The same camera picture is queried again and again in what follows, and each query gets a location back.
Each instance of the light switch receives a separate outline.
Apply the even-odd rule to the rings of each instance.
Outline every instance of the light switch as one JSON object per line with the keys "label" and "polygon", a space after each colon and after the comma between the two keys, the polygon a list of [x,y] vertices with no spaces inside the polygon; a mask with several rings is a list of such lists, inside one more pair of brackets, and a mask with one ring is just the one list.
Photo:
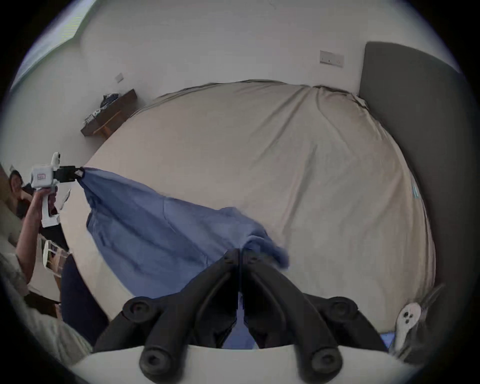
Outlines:
{"label": "light switch", "polygon": [[343,55],[327,51],[320,51],[320,63],[343,67]]}
{"label": "light switch", "polygon": [[121,82],[123,80],[123,74],[120,72],[117,76],[115,76],[115,80],[117,80],[117,83]]}

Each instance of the white wall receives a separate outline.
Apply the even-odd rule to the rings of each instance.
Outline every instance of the white wall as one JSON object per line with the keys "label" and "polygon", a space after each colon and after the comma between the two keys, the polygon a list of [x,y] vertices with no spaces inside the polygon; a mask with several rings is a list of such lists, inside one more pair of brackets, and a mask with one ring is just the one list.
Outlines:
{"label": "white wall", "polygon": [[[55,151],[63,164],[83,165],[101,144],[81,135],[83,119],[107,92],[135,88],[148,102],[255,78],[358,92],[369,40],[414,47],[457,69],[429,27],[398,2],[105,0],[78,37],[13,91],[0,123],[0,162],[24,177]],[[344,68],[320,64],[320,50],[345,55]]]}
{"label": "white wall", "polygon": [[[145,99],[208,82],[273,79],[358,92],[369,40],[455,61],[414,12],[391,1],[106,1],[80,38],[91,75],[111,91],[122,72]],[[319,63],[319,51],[345,67]]]}

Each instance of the beige bedsheet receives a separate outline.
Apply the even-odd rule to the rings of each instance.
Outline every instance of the beige bedsheet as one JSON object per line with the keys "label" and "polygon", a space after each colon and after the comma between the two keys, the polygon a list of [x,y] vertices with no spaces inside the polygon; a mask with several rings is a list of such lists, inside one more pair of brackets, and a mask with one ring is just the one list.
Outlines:
{"label": "beige bedsheet", "polygon": [[[378,331],[433,284],[420,192],[392,137],[353,95],[275,82],[157,99],[86,164],[211,208],[235,206],[286,247],[303,292],[353,299]],[[132,297],[98,253],[75,184],[61,213],[78,268],[109,317]]]}

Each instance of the dark trousers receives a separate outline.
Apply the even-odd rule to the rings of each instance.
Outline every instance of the dark trousers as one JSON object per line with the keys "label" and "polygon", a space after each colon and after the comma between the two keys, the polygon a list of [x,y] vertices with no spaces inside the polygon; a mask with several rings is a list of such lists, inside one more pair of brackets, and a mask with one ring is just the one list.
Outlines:
{"label": "dark trousers", "polygon": [[94,346],[108,326],[108,318],[85,285],[72,255],[63,266],[60,300],[63,321]]}

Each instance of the blue fabric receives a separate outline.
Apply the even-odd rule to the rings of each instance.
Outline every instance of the blue fabric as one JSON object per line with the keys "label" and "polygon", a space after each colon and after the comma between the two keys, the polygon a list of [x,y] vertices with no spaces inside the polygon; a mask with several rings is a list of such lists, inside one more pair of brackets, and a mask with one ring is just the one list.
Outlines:
{"label": "blue fabric", "polygon": [[[262,252],[280,267],[288,266],[286,252],[265,229],[234,207],[215,210],[162,196],[95,168],[85,168],[78,181],[92,209],[87,229],[105,262],[135,296],[176,293],[232,248]],[[243,325],[241,318],[237,324]]]}

